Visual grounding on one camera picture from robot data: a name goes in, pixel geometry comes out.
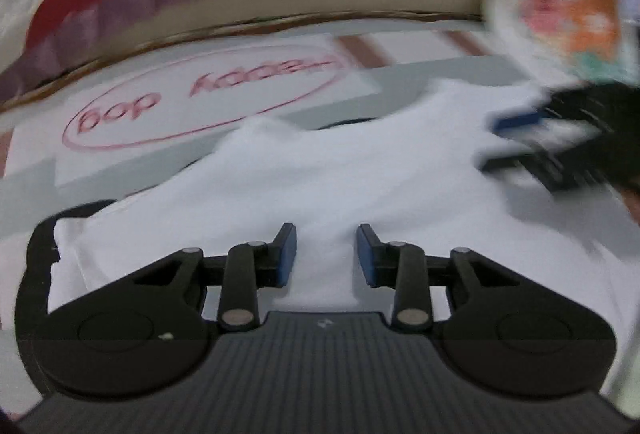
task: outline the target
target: gray surface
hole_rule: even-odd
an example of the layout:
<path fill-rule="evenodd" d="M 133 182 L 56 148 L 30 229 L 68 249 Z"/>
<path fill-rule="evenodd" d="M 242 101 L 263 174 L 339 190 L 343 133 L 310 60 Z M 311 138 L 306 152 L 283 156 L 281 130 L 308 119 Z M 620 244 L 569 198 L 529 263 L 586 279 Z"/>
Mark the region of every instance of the gray surface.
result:
<path fill-rule="evenodd" d="M 4 411 L 22 414 L 40 401 L 18 355 L 14 331 L 0 331 L 0 406 Z"/>
<path fill-rule="evenodd" d="M 510 400 L 472 386 L 422 335 L 377 314 L 273 312 L 224 335 L 194 374 L 119 403 L 55 394 L 27 434 L 622 434 L 628 420 L 594 394 Z"/>

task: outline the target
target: black plastic part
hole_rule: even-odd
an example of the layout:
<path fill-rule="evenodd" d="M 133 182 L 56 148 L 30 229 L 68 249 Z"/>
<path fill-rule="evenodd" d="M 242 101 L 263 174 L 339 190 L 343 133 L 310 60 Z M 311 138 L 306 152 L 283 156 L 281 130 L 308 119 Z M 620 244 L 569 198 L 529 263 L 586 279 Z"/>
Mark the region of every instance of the black plastic part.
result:
<path fill-rule="evenodd" d="M 254 248 L 248 244 L 239 244 L 226 256 L 225 276 L 218 304 L 218 324 L 226 331 L 248 331 L 260 325 Z"/>
<path fill-rule="evenodd" d="M 412 244 L 397 248 L 400 255 L 391 325 L 405 331 L 427 331 L 433 323 L 433 310 L 424 252 Z"/>
<path fill-rule="evenodd" d="M 175 252 L 48 315 L 34 357 L 68 394 L 122 399 L 165 387 L 193 370 L 219 333 L 200 316 L 207 286 L 222 284 L 220 327 L 255 328 L 257 272 L 260 287 L 286 281 L 295 251 L 286 223 L 273 243 L 242 244 L 225 257 Z"/>
<path fill-rule="evenodd" d="M 201 258 L 199 250 L 176 252 L 55 310 L 33 342 L 42 370 L 59 389 L 96 398 L 143 394 L 183 377 L 209 345 Z"/>
<path fill-rule="evenodd" d="M 452 260 L 462 291 L 442 345 L 455 367 L 512 396 L 599 390 L 616 353 L 600 316 L 476 252 Z"/>
<path fill-rule="evenodd" d="M 375 118 L 353 118 L 352 120 L 342 120 L 340 122 L 334 122 L 333 124 L 325 125 L 324 127 L 320 127 L 318 130 L 330 129 L 334 127 L 340 127 L 342 125 L 353 125 L 353 124 L 362 124 L 363 122 L 370 122 L 371 120 L 375 120 Z"/>
<path fill-rule="evenodd" d="M 367 284 L 396 290 L 391 325 L 404 331 L 427 331 L 433 324 L 424 251 L 405 242 L 382 243 L 370 224 L 356 232 L 357 253 Z"/>
<path fill-rule="evenodd" d="M 625 434 L 640 434 L 640 421 L 636 421 Z"/>
<path fill-rule="evenodd" d="M 15 300 L 15 337 L 24 369 L 43 396 L 52 393 L 56 386 L 39 366 L 33 351 L 33 341 L 37 338 L 37 326 L 47 317 L 51 265 L 60 260 L 53 228 L 59 219 L 88 218 L 114 202 L 115 200 L 101 200 L 69 208 L 42 221 L 31 234 L 27 245 L 27 267 Z"/>
<path fill-rule="evenodd" d="M 581 120 L 600 134 L 563 150 L 486 156 L 478 168 L 487 174 L 525 168 L 550 192 L 565 192 L 604 183 L 640 190 L 640 89 L 620 83 L 588 86 L 553 94 L 540 107 L 549 117 Z"/>
<path fill-rule="evenodd" d="M 489 392 L 429 338 L 379 314 L 271 312 L 222 335 L 181 382 L 136 400 L 55 394 L 27 434 L 623 434 L 631 421 L 594 392 L 527 401 Z"/>
<path fill-rule="evenodd" d="M 0 434 L 24 434 L 24 431 L 0 409 Z"/>
<path fill-rule="evenodd" d="M 259 324 L 258 265 L 265 280 L 286 279 L 292 225 L 274 243 L 241 244 L 226 258 L 188 248 L 45 320 L 34 352 L 60 392 L 21 426 L 28 434 L 628 429 L 597 396 L 616 347 L 598 315 L 466 248 L 426 257 L 412 244 L 380 242 L 367 224 L 356 242 L 367 282 L 396 288 L 390 328 L 367 313 L 273 312 Z M 200 310 L 204 283 L 221 269 L 216 325 Z M 430 280 L 447 287 L 445 322 L 432 322 Z"/>

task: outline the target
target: blue finger pad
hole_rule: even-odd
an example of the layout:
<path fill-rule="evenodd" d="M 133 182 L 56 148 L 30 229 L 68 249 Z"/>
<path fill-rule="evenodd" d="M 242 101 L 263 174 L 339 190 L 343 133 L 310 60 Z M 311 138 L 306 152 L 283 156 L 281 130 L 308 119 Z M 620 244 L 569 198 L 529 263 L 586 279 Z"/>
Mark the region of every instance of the blue finger pad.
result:
<path fill-rule="evenodd" d="M 362 227 L 359 226 L 356 231 L 356 248 L 358 252 L 358 260 L 362 267 L 362 273 L 369 286 L 376 286 L 376 270 L 373 266 L 373 249 L 367 240 Z"/>
<path fill-rule="evenodd" d="M 497 118 L 492 123 L 490 129 L 491 132 L 500 136 L 507 130 L 511 130 L 518 127 L 527 127 L 529 125 L 538 125 L 543 119 L 542 113 L 536 112 L 523 112 L 516 116 L 508 116 L 506 118 Z"/>
<path fill-rule="evenodd" d="M 289 281 L 289 275 L 293 268 L 293 261 L 296 258 L 296 250 L 298 247 L 298 236 L 296 235 L 296 229 L 293 227 L 291 232 L 287 236 L 280 253 L 280 262 L 278 263 L 278 287 L 287 285 Z"/>

